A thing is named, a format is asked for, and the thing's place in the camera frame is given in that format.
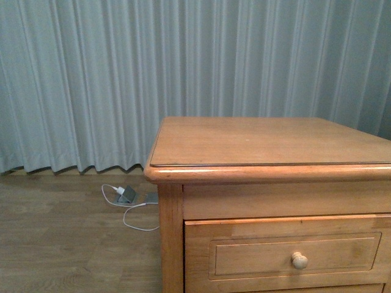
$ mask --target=wooden floor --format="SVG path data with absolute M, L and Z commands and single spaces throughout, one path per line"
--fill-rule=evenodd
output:
M 159 230 L 127 228 L 103 183 L 156 191 L 142 175 L 0 177 L 0 292 L 161 292 Z M 157 226 L 157 205 L 127 222 Z

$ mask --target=curtain fold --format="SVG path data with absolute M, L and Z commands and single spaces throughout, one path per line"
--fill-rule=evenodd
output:
M 0 0 L 0 172 L 145 164 L 168 115 L 391 139 L 391 1 Z

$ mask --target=drawer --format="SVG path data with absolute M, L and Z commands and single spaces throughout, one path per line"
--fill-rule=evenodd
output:
M 262 293 L 381 293 L 383 291 L 383 287 L 383 284 L 366 284 L 356 286 L 337 286 L 276 291 L 273 290 L 263 291 Z
M 386 283 L 390 223 L 389 214 L 185 221 L 186 293 Z

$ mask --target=nightstand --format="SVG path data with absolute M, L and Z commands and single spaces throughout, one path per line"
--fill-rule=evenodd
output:
M 167 117 L 163 293 L 391 292 L 391 142 L 319 118 Z

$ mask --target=wooden knob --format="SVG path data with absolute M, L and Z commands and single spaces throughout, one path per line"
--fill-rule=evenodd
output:
M 291 262 L 295 269 L 302 270 L 307 267 L 308 258 L 302 255 L 300 252 L 295 252 L 291 256 Z

